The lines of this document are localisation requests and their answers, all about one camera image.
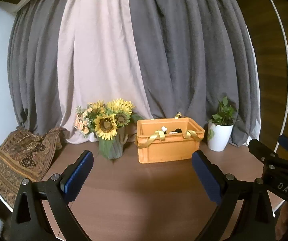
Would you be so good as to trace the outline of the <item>grey ribbed vase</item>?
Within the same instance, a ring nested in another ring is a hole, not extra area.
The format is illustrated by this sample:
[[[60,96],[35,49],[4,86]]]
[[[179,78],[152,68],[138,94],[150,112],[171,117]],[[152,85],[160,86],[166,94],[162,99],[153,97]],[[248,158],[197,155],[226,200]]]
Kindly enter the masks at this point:
[[[124,138],[125,128],[119,128],[117,135],[112,140],[99,138],[99,153],[106,159],[120,158],[123,156]]]

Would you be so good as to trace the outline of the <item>grey curtain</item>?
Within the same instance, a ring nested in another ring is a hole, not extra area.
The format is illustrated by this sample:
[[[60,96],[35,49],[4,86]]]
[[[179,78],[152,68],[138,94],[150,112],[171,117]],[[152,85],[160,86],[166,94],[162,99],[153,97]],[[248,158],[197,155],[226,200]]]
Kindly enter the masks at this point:
[[[67,0],[31,0],[16,15],[8,79],[18,124],[36,134],[61,127],[58,42]],[[129,0],[152,118],[177,113],[205,127],[227,96],[237,110],[230,142],[260,135],[254,50],[236,0]]]

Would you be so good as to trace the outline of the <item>orange plastic crate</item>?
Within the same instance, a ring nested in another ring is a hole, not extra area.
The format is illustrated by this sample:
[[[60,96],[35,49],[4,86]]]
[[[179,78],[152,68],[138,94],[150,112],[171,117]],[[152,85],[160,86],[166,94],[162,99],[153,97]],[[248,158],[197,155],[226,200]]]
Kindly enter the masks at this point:
[[[182,133],[164,134],[162,126],[170,130],[180,128]],[[173,162],[190,159],[199,150],[205,130],[190,117],[177,113],[174,118],[137,121],[135,143],[141,164]]]

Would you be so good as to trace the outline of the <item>green potted plant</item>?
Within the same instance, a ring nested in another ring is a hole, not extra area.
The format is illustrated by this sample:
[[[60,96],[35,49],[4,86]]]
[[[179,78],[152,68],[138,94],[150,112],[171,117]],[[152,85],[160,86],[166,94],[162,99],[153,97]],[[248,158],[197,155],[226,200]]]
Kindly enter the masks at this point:
[[[218,102],[216,114],[213,114],[208,122],[207,139],[211,140],[215,136],[229,139],[232,128],[235,123],[236,108],[229,102],[229,98],[225,96]]]

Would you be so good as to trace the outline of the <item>patterned brown cloth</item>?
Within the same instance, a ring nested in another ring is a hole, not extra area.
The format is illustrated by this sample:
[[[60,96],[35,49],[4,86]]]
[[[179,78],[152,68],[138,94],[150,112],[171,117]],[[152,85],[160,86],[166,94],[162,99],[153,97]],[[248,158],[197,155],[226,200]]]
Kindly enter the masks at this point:
[[[43,136],[21,128],[4,140],[0,146],[0,195],[11,208],[22,180],[41,181],[64,139],[64,128],[52,129]]]

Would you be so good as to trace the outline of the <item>Mickey Mouse plush toy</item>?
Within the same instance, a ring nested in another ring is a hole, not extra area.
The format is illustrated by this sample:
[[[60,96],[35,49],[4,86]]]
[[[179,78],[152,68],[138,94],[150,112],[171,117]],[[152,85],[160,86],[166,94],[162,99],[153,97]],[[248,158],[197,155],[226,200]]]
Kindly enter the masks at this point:
[[[164,134],[177,134],[177,133],[182,133],[182,130],[180,128],[176,128],[175,130],[170,130],[165,126],[162,126],[161,131]]]

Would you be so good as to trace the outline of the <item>white plant pot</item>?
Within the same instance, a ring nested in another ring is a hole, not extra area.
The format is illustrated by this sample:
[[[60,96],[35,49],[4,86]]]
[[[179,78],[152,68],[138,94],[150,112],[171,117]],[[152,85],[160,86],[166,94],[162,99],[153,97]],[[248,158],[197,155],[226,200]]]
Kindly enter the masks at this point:
[[[215,152],[221,152],[225,149],[232,133],[233,125],[217,125],[209,121],[207,129],[208,148]]]

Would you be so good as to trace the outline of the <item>sunflower bouquet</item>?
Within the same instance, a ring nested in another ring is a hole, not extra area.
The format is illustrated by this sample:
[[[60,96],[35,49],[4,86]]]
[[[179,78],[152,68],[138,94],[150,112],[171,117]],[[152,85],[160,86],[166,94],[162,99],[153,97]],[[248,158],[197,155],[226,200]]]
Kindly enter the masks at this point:
[[[107,103],[104,101],[88,103],[86,108],[78,106],[75,110],[74,128],[85,137],[94,134],[96,139],[112,140],[119,128],[126,130],[130,124],[143,119],[133,111],[134,107],[131,101],[122,98]],[[124,145],[128,139],[129,135],[125,131]]]

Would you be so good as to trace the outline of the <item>beige curtain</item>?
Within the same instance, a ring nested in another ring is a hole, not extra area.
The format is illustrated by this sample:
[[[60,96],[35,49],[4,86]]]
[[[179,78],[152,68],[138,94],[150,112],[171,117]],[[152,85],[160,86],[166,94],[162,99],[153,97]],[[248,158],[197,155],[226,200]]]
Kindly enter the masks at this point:
[[[129,0],[67,0],[58,42],[61,127],[67,141],[87,141],[74,129],[75,110],[123,98],[152,117],[131,23]]]

